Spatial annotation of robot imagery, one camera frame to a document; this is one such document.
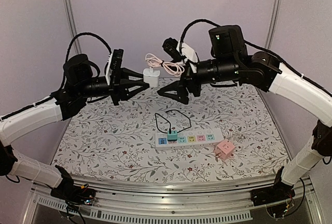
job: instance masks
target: table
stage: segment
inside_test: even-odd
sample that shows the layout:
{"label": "table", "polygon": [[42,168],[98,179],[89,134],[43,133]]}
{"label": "table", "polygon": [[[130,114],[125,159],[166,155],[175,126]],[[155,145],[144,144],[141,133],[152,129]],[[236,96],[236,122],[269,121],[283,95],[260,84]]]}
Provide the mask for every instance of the table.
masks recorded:
{"label": "table", "polygon": [[[172,79],[161,79],[163,87]],[[256,89],[202,87],[200,97],[183,105],[149,88],[113,106],[109,98],[87,105],[72,118],[53,164],[95,178],[178,183],[221,181],[274,174],[288,162],[280,135]],[[158,151],[154,148],[155,112],[178,109],[193,129],[233,131],[234,154],[226,161],[214,147]],[[188,120],[175,118],[178,128]]]}

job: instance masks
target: white arm segment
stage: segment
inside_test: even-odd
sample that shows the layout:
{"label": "white arm segment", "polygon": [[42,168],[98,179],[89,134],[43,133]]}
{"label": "white arm segment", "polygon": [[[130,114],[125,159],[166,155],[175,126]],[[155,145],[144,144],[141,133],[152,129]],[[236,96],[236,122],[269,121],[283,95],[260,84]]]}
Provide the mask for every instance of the white arm segment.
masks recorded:
{"label": "white arm segment", "polygon": [[[180,42],[177,43],[177,47],[176,47],[177,51],[179,51],[179,49],[180,49]],[[181,52],[182,52],[182,55],[185,55],[185,57],[187,59],[191,60],[192,62],[195,62],[195,63],[198,62],[198,56],[197,56],[196,52],[194,51],[194,49],[192,47],[190,47],[186,43],[182,43]],[[194,73],[197,73],[196,65],[191,63],[190,67]]]}
{"label": "white arm segment", "polygon": [[14,163],[10,175],[21,176],[52,188],[56,188],[62,181],[61,173],[55,166],[40,163],[16,150],[13,150],[13,154],[18,161]]}
{"label": "white arm segment", "polygon": [[16,139],[47,124],[62,120],[61,109],[51,99],[39,106],[25,110],[0,121],[0,140],[6,147]]}
{"label": "white arm segment", "polygon": [[282,74],[277,74],[269,91],[289,99],[315,115],[327,127],[332,127],[332,97],[294,74],[283,63],[279,69]]}
{"label": "white arm segment", "polygon": [[282,171],[281,182],[294,185],[299,178],[310,171],[324,156],[311,148],[313,136],[309,139],[303,149],[289,162]]}

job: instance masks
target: socket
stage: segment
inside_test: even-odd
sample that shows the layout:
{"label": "socket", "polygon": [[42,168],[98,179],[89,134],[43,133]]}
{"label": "socket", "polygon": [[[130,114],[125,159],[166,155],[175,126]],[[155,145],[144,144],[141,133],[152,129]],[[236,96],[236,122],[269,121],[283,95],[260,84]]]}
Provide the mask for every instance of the socket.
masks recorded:
{"label": "socket", "polygon": [[184,144],[187,142],[187,138],[186,137],[178,137],[177,139],[179,144]]}
{"label": "socket", "polygon": [[158,143],[159,143],[160,145],[166,145],[166,144],[167,144],[167,138],[165,138],[165,137],[160,137],[160,138],[158,139]]}
{"label": "socket", "polygon": [[198,141],[205,141],[205,135],[197,135]]}
{"label": "socket", "polygon": [[194,143],[194,142],[196,142],[196,138],[195,138],[195,136],[188,136],[188,142],[189,142],[189,143]]}
{"label": "socket", "polygon": [[215,139],[213,134],[207,134],[206,137],[207,137],[207,140],[209,140],[209,141],[212,141]]}

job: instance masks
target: lavender wall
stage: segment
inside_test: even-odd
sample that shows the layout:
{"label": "lavender wall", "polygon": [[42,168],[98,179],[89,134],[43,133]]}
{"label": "lavender wall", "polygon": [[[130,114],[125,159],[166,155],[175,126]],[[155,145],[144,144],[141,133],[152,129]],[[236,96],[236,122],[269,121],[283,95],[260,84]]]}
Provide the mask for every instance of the lavender wall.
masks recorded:
{"label": "lavender wall", "polygon": [[[70,34],[62,0],[0,0],[0,114],[38,101],[61,82]],[[13,146],[50,163],[65,123],[34,131]],[[0,222],[19,223],[31,183],[0,178]]]}
{"label": "lavender wall", "polygon": [[[273,51],[329,91],[331,84],[332,0],[282,0]],[[266,99],[296,154],[308,141],[317,119],[279,96]],[[310,173],[326,223],[331,223],[332,165],[320,162]]]}
{"label": "lavender wall", "polygon": [[[123,65],[142,72],[146,53],[169,59],[161,48],[163,41],[168,37],[179,39],[184,27],[197,18],[238,24],[248,40],[263,45],[273,0],[72,0],[72,4],[78,32],[98,33],[113,49],[124,49]],[[211,28],[198,24],[185,39],[201,60],[211,58]],[[107,50],[102,44],[84,37],[81,46],[104,66]]]}

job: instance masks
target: white power adapter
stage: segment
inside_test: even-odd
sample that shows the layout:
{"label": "white power adapter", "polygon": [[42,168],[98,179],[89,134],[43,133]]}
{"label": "white power adapter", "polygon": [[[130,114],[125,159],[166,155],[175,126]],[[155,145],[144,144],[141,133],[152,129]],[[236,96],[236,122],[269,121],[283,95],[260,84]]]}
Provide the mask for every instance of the white power adapter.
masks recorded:
{"label": "white power adapter", "polygon": [[155,88],[159,86],[160,71],[154,70],[153,67],[143,70],[143,81],[149,83],[150,87]]}

